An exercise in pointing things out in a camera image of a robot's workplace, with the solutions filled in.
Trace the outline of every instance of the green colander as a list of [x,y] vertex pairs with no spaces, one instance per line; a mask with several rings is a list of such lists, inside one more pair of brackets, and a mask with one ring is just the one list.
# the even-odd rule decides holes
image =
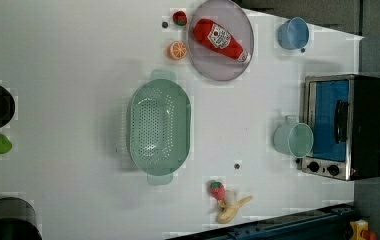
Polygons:
[[173,72],[154,70],[151,79],[130,103],[129,151],[150,185],[164,185],[189,153],[191,106]]

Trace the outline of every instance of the black toaster oven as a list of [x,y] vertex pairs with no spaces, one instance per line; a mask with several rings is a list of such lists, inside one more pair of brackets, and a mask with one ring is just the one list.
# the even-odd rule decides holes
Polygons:
[[303,118],[314,133],[302,171],[341,180],[380,176],[380,78],[306,77]]

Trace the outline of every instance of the yellow object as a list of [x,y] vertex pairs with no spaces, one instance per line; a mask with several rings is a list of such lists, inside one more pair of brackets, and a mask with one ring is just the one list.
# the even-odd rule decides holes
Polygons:
[[350,240],[366,240],[361,237],[361,232],[364,230],[368,230],[368,222],[365,220],[359,220],[356,222],[350,222],[350,225],[353,229],[353,236]]
[[173,60],[179,60],[187,54],[186,45],[183,42],[175,41],[168,46],[168,56]]
[[224,208],[224,210],[218,215],[217,222],[224,224],[233,220],[233,218],[236,216],[237,212],[239,211],[239,208],[241,208],[245,203],[252,200],[252,198],[253,198],[252,196],[245,197],[242,200],[238,201],[237,204],[232,205],[232,206],[230,204],[227,204],[224,200],[219,200],[218,205]]

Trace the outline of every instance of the blue cup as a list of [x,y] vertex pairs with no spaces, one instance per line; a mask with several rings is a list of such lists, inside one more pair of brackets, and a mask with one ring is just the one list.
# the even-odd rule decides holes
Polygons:
[[277,31],[280,46],[293,50],[301,49],[309,41],[309,28],[305,20],[295,17],[283,23]]

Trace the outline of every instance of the toaster oven door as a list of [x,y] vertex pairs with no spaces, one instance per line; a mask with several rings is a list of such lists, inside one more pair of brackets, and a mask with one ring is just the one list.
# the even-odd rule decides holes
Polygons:
[[317,81],[310,86],[308,125],[314,133],[310,157],[336,162],[346,160],[349,81]]

